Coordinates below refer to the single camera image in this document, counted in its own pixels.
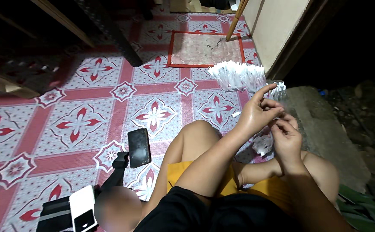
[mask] shredded paper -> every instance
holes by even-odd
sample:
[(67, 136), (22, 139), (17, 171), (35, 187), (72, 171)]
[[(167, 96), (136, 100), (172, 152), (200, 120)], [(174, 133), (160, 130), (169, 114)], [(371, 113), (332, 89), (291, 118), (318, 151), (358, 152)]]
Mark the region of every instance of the shredded paper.
[[(224, 61), (209, 68), (209, 73), (214, 77), (219, 86), (226, 92), (247, 90), (255, 93), (263, 86), (267, 85), (264, 68), (262, 66), (247, 65), (245, 63)], [(283, 81), (268, 81), (276, 83), (277, 87), (265, 94), (264, 98), (272, 99), (285, 105), (286, 85)], [(262, 157), (266, 156), (267, 160), (274, 157), (273, 136), (269, 127), (265, 126), (259, 133), (253, 136), (253, 150)]]

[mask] yellow shorts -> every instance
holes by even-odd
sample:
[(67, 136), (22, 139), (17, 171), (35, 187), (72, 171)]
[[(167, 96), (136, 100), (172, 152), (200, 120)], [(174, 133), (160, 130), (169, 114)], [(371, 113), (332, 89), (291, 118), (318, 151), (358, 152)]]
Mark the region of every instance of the yellow shorts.
[[(168, 164), (167, 166), (167, 192), (186, 170), (186, 168), (193, 161), (186, 161), (181, 163)], [(224, 197), (230, 194), (248, 193), (264, 197), (272, 201), (275, 205), (281, 208), (286, 214), (293, 216), (292, 202), (289, 195), (289, 189), (285, 182), (278, 177), (272, 177), (263, 180), (246, 191), (238, 190), (236, 182), (234, 181), (234, 171), (232, 166), (226, 171), (225, 176), (216, 193), (217, 197)]]

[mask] dirt ground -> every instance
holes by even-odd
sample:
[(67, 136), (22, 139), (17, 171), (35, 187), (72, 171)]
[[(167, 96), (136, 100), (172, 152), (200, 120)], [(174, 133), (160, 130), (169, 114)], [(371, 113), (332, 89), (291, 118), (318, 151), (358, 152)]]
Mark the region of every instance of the dirt ground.
[(375, 78), (323, 94), (372, 173), (367, 191), (375, 196)]

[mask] door frame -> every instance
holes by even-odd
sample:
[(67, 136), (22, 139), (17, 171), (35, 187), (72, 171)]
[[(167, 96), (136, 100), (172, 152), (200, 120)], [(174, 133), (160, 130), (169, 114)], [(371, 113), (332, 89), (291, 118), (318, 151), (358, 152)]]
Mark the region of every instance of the door frame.
[(290, 35), (266, 78), (283, 80), (299, 58), (348, 0), (309, 0), (295, 30)]

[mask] white phone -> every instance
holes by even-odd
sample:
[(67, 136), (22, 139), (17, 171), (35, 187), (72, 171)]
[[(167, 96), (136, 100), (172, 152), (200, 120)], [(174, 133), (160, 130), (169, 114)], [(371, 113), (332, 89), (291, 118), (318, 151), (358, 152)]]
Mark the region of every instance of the white phone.
[(89, 185), (69, 197), (74, 232), (86, 232), (97, 225), (94, 217), (94, 189)]

